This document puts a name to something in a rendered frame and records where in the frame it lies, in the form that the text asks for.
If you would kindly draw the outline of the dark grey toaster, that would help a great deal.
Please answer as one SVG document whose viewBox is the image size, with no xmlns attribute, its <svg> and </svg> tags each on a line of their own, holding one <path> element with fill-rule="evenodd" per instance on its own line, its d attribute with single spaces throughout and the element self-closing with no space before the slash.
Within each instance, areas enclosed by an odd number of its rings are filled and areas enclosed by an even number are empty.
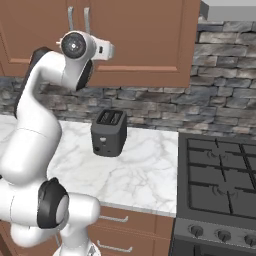
<svg viewBox="0 0 256 256">
<path fill-rule="evenodd" d="M 126 138 L 127 114 L 125 111 L 103 109 L 92 122 L 92 148 L 98 156 L 119 156 Z"/>
</svg>

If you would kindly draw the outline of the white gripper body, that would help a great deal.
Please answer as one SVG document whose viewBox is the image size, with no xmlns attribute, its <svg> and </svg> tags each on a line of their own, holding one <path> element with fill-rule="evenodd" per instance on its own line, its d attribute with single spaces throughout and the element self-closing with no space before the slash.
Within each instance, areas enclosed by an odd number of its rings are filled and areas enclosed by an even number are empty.
<svg viewBox="0 0 256 256">
<path fill-rule="evenodd" d="M 111 42 L 106 41 L 103 47 L 104 60 L 112 59 L 114 57 L 114 53 L 115 46 Z"/>
</svg>

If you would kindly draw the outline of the black stove knob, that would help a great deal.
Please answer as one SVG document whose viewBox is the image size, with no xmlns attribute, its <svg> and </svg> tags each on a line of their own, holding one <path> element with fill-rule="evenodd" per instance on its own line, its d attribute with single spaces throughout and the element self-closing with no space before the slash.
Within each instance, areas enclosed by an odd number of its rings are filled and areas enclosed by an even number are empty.
<svg viewBox="0 0 256 256">
<path fill-rule="evenodd" d="M 249 246 L 255 246 L 256 245 L 256 235 L 246 235 L 244 237 L 244 241 Z"/>
<path fill-rule="evenodd" d="M 203 228 L 198 225 L 193 225 L 190 229 L 190 233 L 193 234 L 195 237 L 200 237 L 203 235 Z"/>
<path fill-rule="evenodd" d="M 219 230 L 217 235 L 222 242 L 227 242 L 231 239 L 231 233 L 226 230 Z"/>
</svg>

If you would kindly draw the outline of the wide brown wall cabinet door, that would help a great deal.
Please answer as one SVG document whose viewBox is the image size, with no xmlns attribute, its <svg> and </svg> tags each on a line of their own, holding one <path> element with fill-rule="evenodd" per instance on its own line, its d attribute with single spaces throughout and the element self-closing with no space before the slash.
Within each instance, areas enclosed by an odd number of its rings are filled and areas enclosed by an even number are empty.
<svg viewBox="0 0 256 256">
<path fill-rule="evenodd" d="M 92 87 L 186 88 L 200 0 L 77 0 L 83 27 L 115 46 L 114 57 L 97 61 Z"/>
</svg>

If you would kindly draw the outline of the grey range hood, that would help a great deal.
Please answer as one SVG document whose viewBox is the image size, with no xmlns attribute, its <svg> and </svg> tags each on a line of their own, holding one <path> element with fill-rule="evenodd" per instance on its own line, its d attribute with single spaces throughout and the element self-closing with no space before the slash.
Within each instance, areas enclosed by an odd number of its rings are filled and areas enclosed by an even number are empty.
<svg viewBox="0 0 256 256">
<path fill-rule="evenodd" d="M 256 0 L 201 0 L 207 21 L 256 21 Z"/>
</svg>

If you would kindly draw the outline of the dark grey gas stove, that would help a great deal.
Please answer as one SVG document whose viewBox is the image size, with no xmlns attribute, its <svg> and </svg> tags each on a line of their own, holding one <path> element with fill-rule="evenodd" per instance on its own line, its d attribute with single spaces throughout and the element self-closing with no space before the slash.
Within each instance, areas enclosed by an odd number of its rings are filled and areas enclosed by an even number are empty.
<svg viewBox="0 0 256 256">
<path fill-rule="evenodd" d="M 219 230 L 231 239 L 222 242 Z M 256 141 L 181 133 L 169 256 L 256 256 L 246 235 L 256 235 Z"/>
</svg>

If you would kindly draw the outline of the brown drawer front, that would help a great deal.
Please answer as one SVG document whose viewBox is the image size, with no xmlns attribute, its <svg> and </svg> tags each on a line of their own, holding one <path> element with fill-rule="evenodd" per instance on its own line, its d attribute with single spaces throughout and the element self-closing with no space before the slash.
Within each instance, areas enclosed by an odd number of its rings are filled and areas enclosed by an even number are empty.
<svg viewBox="0 0 256 256">
<path fill-rule="evenodd" d="M 98 226 L 89 227 L 88 234 L 97 247 L 97 240 L 100 240 L 104 245 L 118 248 L 128 249 L 131 246 L 133 247 L 131 253 L 117 252 L 98 247 L 102 256 L 169 256 L 169 239 Z"/>
<path fill-rule="evenodd" d="M 129 216 L 129 220 L 126 223 L 120 223 L 99 218 L 96 222 L 98 226 L 117 228 L 120 230 L 142 233 L 164 239 L 171 238 L 174 221 L 172 217 L 106 206 L 101 207 L 100 216 L 101 215 L 117 218 L 125 218 L 126 216 Z"/>
</svg>

